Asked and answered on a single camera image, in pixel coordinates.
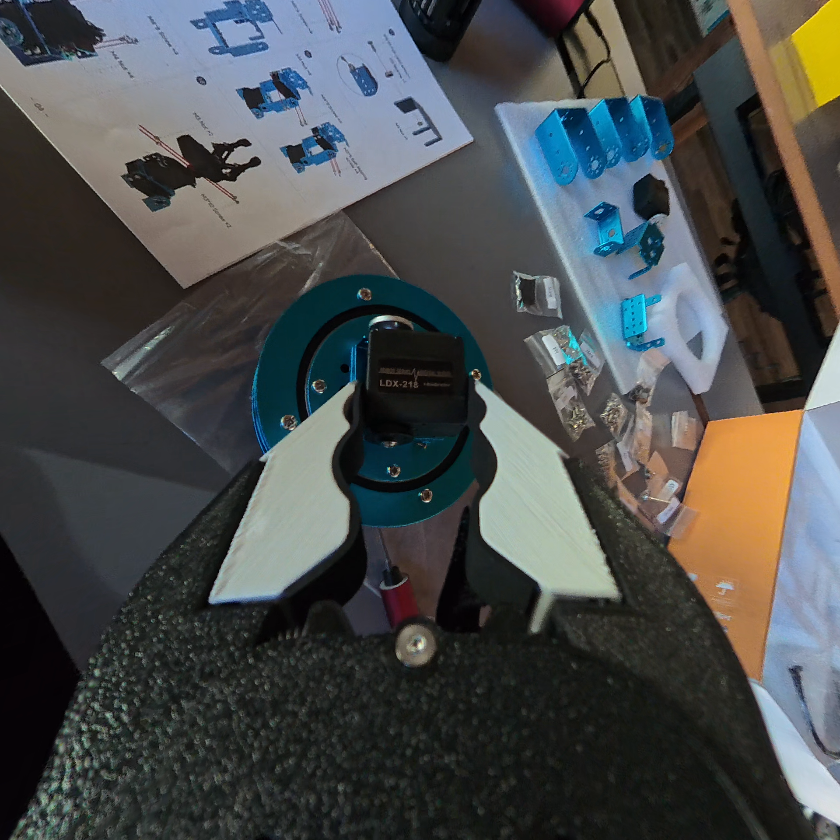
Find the blue claw-shaped bracket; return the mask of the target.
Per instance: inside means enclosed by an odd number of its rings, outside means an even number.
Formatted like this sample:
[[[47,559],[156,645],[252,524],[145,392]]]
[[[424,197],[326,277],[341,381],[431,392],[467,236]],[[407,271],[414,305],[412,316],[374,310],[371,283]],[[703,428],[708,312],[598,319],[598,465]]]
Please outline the blue claw-shaped bracket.
[[[629,275],[635,280],[655,268],[665,250],[665,238],[659,226],[651,219],[645,220],[625,234],[624,244],[630,250],[636,250],[642,261],[642,268]]]

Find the group of small screw bags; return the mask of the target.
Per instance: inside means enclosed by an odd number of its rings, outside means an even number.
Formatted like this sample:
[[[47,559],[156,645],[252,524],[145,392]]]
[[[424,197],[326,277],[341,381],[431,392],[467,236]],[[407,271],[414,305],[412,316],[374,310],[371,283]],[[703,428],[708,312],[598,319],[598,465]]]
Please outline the group of small screw bags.
[[[669,471],[653,448],[651,410],[659,378],[669,365],[664,347],[636,352],[635,380],[624,395],[610,392],[594,417],[585,403],[606,358],[593,337],[576,335],[567,324],[533,333],[525,339],[545,377],[549,398],[572,443],[600,422],[608,440],[595,450],[601,477],[616,499],[649,530],[665,538],[686,535],[697,512],[680,499],[683,482]]]

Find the orange cardboard box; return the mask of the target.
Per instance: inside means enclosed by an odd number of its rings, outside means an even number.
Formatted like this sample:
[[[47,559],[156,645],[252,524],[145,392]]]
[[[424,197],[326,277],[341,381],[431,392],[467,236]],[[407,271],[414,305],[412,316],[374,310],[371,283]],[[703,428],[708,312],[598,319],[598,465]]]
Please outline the orange cardboard box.
[[[839,336],[803,409],[711,422],[669,550],[752,683],[809,816],[838,825]]]

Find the small blue angle bracket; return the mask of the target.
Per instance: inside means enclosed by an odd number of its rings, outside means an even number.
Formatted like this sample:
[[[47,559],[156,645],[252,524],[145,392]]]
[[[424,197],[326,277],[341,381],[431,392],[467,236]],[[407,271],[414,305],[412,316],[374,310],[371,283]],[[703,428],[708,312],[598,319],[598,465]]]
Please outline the small blue angle bracket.
[[[624,245],[624,234],[618,206],[600,202],[585,213],[583,218],[595,225],[597,243],[592,251],[594,256],[608,257],[620,252]]]

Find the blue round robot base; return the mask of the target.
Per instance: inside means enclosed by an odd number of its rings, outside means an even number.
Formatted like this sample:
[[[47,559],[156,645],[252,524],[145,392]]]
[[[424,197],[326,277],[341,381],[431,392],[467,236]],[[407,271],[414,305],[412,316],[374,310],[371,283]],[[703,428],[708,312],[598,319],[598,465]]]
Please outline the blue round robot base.
[[[255,370],[251,413],[264,453],[348,383],[364,382],[370,322],[403,318],[416,331],[459,336],[468,371],[491,385],[477,341],[430,292],[393,277],[351,275],[303,292],[269,331]],[[363,525],[397,528],[454,505],[471,486],[471,440],[425,437],[384,447],[364,442],[364,462],[350,484]]]

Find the black servo with round horn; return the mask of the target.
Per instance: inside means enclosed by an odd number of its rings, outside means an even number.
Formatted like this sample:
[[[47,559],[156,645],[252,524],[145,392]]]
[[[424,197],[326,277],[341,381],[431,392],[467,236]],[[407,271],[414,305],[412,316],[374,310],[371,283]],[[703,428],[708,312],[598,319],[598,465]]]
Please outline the black servo with round horn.
[[[397,316],[373,318],[361,398],[365,436],[377,445],[402,446],[462,435],[467,379],[461,337],[416,329]]]

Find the blue perforated U bracket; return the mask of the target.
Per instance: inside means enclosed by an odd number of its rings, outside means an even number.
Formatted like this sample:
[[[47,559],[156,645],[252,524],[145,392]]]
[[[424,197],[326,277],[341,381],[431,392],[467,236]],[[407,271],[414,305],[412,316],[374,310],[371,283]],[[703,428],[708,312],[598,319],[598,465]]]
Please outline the blue perforated U bracket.
[[[647,297],[641,293],[634,297],[625,298],[621,304],[622,331],[625,345],[636,352],[660,349],[665,346],[664,338],[646,339],[648,330],[647,309],[660,303],[662,297],[653,295]]]

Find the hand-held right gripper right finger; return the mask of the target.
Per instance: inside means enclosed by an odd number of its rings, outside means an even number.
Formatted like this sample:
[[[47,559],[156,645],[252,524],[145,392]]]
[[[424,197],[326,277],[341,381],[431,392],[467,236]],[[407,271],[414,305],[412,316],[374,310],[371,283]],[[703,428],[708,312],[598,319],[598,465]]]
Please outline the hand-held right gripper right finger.
[[[614,608],[622,589],[559,447],[486,385],[472,382],[467,426],[477,492],[464,510],[436,623],[545,631],[555,606]]]

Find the red metal cylinder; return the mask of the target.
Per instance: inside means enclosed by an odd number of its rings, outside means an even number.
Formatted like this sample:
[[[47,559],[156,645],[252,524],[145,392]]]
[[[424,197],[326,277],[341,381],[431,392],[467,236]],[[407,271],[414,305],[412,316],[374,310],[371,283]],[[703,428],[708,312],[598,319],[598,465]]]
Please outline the red metal cylinder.
[[[571,29],[593,1],[515,1],[544,35],[556,39]]]

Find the large blue U bracket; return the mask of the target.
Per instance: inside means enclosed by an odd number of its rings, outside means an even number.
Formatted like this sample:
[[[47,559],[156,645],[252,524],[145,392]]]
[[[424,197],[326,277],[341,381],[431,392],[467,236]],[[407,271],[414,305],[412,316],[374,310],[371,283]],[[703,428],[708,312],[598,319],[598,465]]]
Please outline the large blue U bracket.
[[[590,164],[584,170],[585,177],[594,180],[621,163],[622,145],[607,100],[588,98],[583,102],[605,157],[605,164],[599,174],[594,173]]]
[[[583,108],[555,108],[535,131],[542,155],[560,186],[571,184],[589,164],[587,120]]]
[[[638,94],[625,98],[623,105],[618,132],[625,162],[633,163],[646,155],[655,161],[668,158],[676,142],[664,102]]]

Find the black servo motor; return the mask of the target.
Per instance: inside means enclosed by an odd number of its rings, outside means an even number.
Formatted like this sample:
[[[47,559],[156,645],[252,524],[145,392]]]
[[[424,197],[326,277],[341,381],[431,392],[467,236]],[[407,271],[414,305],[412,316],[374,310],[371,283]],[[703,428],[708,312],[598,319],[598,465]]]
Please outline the black servo motor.
[[[652,221],[670,214],[668,184],[653,174],[646,174],[633,184],[633,208],[639,217]]]

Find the dark grey desk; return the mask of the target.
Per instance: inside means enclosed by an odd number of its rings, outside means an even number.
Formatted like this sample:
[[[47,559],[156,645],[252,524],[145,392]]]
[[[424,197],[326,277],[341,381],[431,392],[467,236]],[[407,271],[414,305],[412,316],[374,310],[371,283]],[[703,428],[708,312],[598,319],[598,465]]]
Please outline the dark grey desk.
[[[402,279],[478,339],[500,395],[570,446],[511,310],[512,270],[562,273],[494,112],[560,100],[559,52],[512,2],[483,2],[431,65],[474,142],[351,206]],[[131,585],[228,473],[101,361],[186,292],[2,94],[2,535],[76,667]]]

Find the background wooden desk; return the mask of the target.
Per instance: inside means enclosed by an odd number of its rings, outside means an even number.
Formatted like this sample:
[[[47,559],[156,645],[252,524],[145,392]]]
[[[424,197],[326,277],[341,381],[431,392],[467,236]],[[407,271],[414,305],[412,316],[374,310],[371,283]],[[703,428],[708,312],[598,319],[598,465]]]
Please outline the background wooden desk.
[[[731,1],[728,5],[817,264],[839,313],[838,99],[794,124],[770,59],[770,48],[823,3]]]

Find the printed instruction manual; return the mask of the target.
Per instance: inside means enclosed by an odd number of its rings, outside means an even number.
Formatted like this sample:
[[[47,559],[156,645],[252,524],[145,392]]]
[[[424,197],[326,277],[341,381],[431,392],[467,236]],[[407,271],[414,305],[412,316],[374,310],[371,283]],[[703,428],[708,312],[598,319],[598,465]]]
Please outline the printed instruction manual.
[[[182,286],[466,147],[392,2],[1,3],[2,89]]]

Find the red screwdriver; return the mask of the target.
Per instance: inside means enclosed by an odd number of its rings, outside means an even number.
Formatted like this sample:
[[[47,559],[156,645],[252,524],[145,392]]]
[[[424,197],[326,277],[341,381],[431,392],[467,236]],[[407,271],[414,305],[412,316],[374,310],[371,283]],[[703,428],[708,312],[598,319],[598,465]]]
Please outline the red screwdriver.
[[[377,536],[384,555],[384,570],[381,575],[380,594],[385,615],[391,630],[396,630],[405,621],[420,615],[413,584],[407,574],[391,561],[381,529]]]

